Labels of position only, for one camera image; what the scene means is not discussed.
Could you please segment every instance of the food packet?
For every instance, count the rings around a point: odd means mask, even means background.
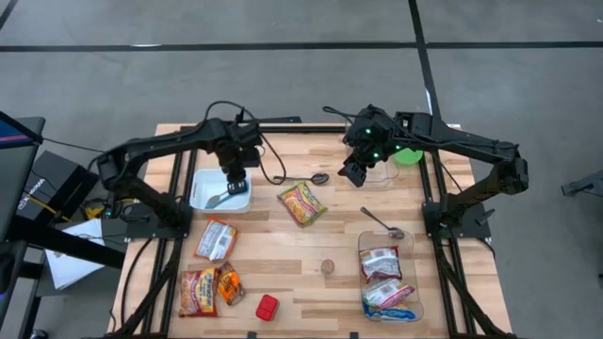
[[[182,272],[178,316],[218,316],[216,281],[215,268]]]
[[[235,245],[237,230],[231,225],[210,218],[195,256],[211,262],[226,258]]]
[[[370,320],[392,320],[392,321],[401,321],[401,320],[415,320],[416,315],[413,311],[411,311],[408,306],[403,301],[390,306],[388,308],[379,310],[375,307],[368,306],[365,302],[362,303],[363,310],[365,312],[365,316]]]
[[[220,267],[219,272],[218,293],[224,298],[224,301],[228,305],[233,306],[243,300],[245,289],[241,285],[241,280],[232,265],[225,263]]]
[[[291,217],[302,227],[311,225],[327,211],[327,207],[317,200],[305,182],[292,186],[276,197],[285,204]]]
[[[398,246],[361,250],[360,261],[367,283],[375,278],[402,279],[402,272],[399,269]]]
[[[404,281],[385,279],[365,286],[362,297],[368,306],[382,310],[399,303],[413,292],[415,288]]]

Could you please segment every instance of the gray carpet floor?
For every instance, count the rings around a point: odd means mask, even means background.
[[[0,0],[0,8],[8,0]],[[600,0],[419,0],[427,41],[603,40]],[[404,40],[399,0],[19,0],[0,45]],[[603,49],[430,51],[442,117],[521,144],[530,189],[488,202],[513,330],[533,338],[603,333],[603,209],[560,186],[603,170]],[[106,149],[196,122],[219,99],[260,118],[337,121],[373,103],[428,111],[416,50],[0,53],[0,109],[43,116],[45,135]],[[216,111],[230,118],[234,112]],[[44,150],[87,164],[92,154]],[[489,167],[473,163],[476,178]],[[36,328],[53,338],[106,331],[120,272],[104,268],[42,301]],[[15,338],[30,284],[20,282],[0,337]]]

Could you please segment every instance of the green object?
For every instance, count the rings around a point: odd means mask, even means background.
[[[423,151],[413,151],[411,149],[403,149],[394,154],[394,162],[396,165],[408,166],[416,164],[423,157]]]

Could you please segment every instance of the white paper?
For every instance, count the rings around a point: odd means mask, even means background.
[[[105,245],[100,219],[92,219],[83,222],[68,229],[63,230],[66,234],[81,236],[83,238],[95,238],[89,241],[101,246]],[[77,259],[53,250],[45,250],[46,260],[53,276],[53,282],[56,289],[63,289],[80,279],[86,277],[97,269],[103,268],[103,265],[91,263],[82,259]]]

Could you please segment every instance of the white bowl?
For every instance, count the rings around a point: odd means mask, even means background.
[[[249,211],[252,199],[252,178],[246,171],[247,192],[237,194],[222,202],[216,208],[205,209],[209,198],[226,191],[228,181],[221,169],[199,169],[195,172],[190,192],[190,206],[207,214],[245,213]]]

